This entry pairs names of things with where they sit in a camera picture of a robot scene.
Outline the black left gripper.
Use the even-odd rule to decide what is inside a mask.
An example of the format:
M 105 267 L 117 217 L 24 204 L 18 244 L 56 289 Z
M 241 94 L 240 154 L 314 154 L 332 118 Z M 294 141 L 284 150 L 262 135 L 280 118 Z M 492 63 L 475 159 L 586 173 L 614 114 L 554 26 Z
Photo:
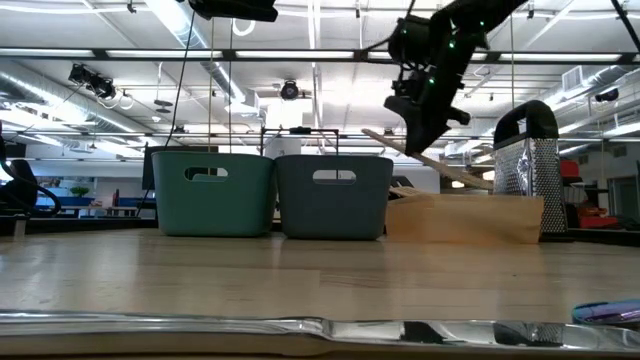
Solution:
M 278 17 L 275 0 L 188 0 L 188 3 L 206 20 L 231 18 L 274 22 Z

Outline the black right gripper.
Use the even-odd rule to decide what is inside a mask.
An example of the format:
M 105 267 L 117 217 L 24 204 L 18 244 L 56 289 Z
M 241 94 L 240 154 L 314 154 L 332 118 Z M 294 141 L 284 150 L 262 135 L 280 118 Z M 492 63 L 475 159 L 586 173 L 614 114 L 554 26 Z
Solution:
M 384 107 L 407 125 L 406 155 L 422 154 L 448 131 L 449 120 L 462 125 L 470 122 L 468 112 L 452 106 L 456 93 L 464 88 L 462 77 L 470 62 L 470 45 L 446 42 L 432 60 L 434 64 L 415 69 L 427 73 L 416 100 L 392 95 L 384 102 Z

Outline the slim wooden slotted spatula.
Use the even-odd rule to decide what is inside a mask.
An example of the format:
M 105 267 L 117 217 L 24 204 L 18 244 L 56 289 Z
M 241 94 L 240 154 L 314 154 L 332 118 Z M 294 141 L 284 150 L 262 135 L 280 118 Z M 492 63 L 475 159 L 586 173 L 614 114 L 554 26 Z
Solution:
M 403 145 L 401 145 L 398 142 L 395 142 L 393 140 L 389 140 L 387 138 L 385 138 L 384 136 L 370 130 L 370 129 L 366 129 L 363 128 L 361 130 L 361 132 L 367 136 L 369 136 L 370 138 L 374 139 L 375 141 L 383 144 L 386 147 L 390 147 L 393 148 L 394 150 L 404 153 L 405 152 L 405 147 Z M 418 161 L 420 161 L 421 163 L 423 163 L 424 165 L 433 168 L 434 170 L 436 170 L 438 173 L 440 173 L 441 175 L 448 177 L 451 180 L 454 181 L 458 181 L 461 182 L 465 185 L 469 185 L 472 187 L 476 187 L 479 189 L 484 189 L 484 190 L 492 190 L 493 189 L 493 184 L 487 180 L 483 180 L 481 178 L 475 177 L 469 173 L 466 173 L 464 171 L 458 170 L 456 168 L 453 168 L 449 165 L 446 165 L 444 163 L 441 163 L 439 161 L 433 160 L 431 158 L 428 158 L 426 156 L 423 156 L 420 153 L 413 153 L 410 155 L 411 158 L 414 158 Z

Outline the iridescent blue spoon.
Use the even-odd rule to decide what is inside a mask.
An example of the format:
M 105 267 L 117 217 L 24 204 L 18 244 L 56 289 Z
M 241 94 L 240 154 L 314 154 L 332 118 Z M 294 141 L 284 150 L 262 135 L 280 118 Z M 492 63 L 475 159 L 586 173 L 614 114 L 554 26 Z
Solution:
M 574 324 L 640 329 L 640 299 L 578 305 L 571 319 Z

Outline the white plastic knife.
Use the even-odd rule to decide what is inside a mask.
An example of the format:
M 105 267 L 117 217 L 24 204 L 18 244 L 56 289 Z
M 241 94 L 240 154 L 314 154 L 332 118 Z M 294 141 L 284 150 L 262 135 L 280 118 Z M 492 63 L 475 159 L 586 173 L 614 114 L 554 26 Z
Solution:
M 640 360 L 640 332 L 497 320 L 336 321 L 0 310 L 0 356 L 384 353 Z

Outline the overhead bar with light strips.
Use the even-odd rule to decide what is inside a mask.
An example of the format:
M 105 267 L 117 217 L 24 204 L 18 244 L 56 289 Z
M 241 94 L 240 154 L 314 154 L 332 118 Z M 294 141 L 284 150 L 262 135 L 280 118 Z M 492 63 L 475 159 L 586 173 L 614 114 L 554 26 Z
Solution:
M 28 48 L 0 47 L 0 59 L 92 60 L 92 61 L 221 61 L 266 62 L 369 62 L 389 64 L 385 51 L 362 50 L 184 50 L 184 49 L 110 49 L 110 48 Z M 473 64 L 522 65 L 640 65 L 640 54 L 586 52 L 515 52 L 478 51 L 471 57 Z

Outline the orange wooden board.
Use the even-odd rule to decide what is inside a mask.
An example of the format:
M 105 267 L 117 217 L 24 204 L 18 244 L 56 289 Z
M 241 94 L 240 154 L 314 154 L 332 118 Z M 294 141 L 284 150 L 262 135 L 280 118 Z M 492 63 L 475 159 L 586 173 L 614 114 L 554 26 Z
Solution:
M 543 209 L 540 197 L 414 195 L 388 203 L 386 239 L 417 244 L 536 244 Z

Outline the blue-grey plastic bin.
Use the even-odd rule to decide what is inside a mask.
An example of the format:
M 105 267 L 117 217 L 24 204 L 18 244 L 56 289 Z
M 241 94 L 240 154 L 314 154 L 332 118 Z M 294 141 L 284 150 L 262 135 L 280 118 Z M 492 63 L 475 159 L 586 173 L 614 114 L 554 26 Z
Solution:
M 275 160 L 283 233 L 293 239 L 375 240 L 384 230 L 392 160 L 286 155 Z

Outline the wooden black box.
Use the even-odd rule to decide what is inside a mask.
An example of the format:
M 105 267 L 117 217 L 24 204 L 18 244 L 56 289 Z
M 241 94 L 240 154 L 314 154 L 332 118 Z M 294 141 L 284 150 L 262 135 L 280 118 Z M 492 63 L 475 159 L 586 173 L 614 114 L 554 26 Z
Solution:
M 568 220 L 558 149 L 559 128 L 551 108 L 539 100 L 506 113 L 494 131 L 495 194 L 540 197 L 541 232 L 565 233 Z

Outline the black ceiling spotlight cluster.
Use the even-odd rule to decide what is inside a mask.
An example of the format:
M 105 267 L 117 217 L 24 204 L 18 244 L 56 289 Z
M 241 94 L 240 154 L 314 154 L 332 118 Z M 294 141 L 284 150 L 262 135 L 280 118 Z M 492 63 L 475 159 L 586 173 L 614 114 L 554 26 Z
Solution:
M 91 91 L 96 97 L 102 100 L 111 100 L 117 94 L 116 87 L 111 78 L 95 72 L 84 64 L 74 63 L 68 80 L 77 86 L 84 87 Z

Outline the red storage bins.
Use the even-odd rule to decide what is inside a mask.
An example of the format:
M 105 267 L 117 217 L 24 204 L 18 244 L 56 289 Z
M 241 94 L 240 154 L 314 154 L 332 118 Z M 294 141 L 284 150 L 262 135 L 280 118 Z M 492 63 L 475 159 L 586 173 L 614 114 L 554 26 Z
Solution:
M 608 210 L 599 203 L 599 196 L 607 194 L 607 189 L 600 189 L 595 183 L 587 183 L 581 177 L 576 161 L 562 160 L 560 170 L 570 229 L 605 229 L 619 224 L 619 221 L 610 216 Z

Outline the green plastic bin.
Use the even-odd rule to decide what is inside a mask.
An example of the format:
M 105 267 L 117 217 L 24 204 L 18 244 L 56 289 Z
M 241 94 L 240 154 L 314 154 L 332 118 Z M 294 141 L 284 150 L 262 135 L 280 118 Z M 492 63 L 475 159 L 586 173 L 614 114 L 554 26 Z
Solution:
M 152 155 L 158 226 L 168 236 L 256 237 L 271 228 L 275 161 L 259 155 Z

